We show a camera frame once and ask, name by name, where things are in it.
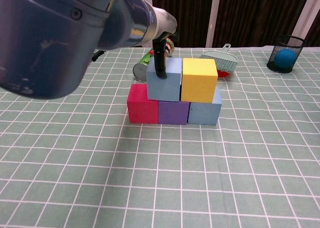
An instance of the blue ball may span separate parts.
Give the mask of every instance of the blue ball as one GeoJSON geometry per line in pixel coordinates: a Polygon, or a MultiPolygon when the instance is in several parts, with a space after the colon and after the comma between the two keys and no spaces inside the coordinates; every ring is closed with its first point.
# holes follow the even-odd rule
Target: blue ball
{"type": "Polygon", "coordinates": [[[274,56],[274,63],[277,67],[285,69],[292,67],[296,61],[296,54],[291,49],[282,49],[274,56]]]}

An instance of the light blue cube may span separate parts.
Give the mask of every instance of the light blue cube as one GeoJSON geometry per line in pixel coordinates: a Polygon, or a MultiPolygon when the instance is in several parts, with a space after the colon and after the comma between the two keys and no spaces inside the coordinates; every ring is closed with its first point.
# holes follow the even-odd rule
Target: light blue cube
{"type": "Polygon", "coordinates": [[[214,91],[212,103],[190,103],[188,123],[211,126],[217,125],[221,106],[221,94],[217,86],[214,91]]]}
{"type": "Polygon", "coordinates": [[[151,57],[146,70],[147,93],[149,100],[178,102],[180,100],[180,81],[182,74],[182,59],[166,58],[166,79],[157,77],[155,58],[151,57]]]}

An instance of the mesh pencil cup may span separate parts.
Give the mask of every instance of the mesh pencil cup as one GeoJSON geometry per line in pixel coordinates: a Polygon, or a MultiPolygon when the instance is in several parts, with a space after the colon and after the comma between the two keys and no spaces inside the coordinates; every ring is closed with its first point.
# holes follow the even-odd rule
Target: mesh pencil cup
{"type": "Polygon", "coordinates": [[[305,46],[304,39],[291,36],[281,35],[276,38],[276,44],[266,66],[274,72],[290,73],[296,63],[300,52],[305,46]]]}

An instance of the dark curtain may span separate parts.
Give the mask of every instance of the dark curtain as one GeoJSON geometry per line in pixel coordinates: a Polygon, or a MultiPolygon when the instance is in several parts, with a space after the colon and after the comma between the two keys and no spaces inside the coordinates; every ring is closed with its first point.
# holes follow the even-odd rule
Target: dark curtain
{"type": "Polygon", "coordinates": [[[212,0],[152,0],[153,6],[165,9],[178,23],[176,47],[205,47],[212,0]]]}
{"type": "Polygon", "coordinates": [[[272,46],[292,34],[306,1],[220,0],[212,47],[272,46]]]}
{"type": "Polygon", "coordinates": [[[320,11],[316,15],[305,41],[307,47],[320,47],[320,11]]]}

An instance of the stacked blocks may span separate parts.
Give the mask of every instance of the stacked blocks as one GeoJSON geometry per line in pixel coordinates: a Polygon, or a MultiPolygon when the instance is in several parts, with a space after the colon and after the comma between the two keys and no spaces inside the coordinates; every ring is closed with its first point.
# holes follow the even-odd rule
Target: stacked blocks
{"type": "Polygon", "coordinates": [[[147,84],[131,85],[127,98],[130,122],[215,126],[222,107],[215,60],[167,57],[166,74],[166,79],[157,77],[152,57],[147,84]]]}
{"type": "Polygon", "coordinates": [[[127,98],[131,123],[158,124],[158,101],[149,100],[146,84],[132,84],[127,98]]]}

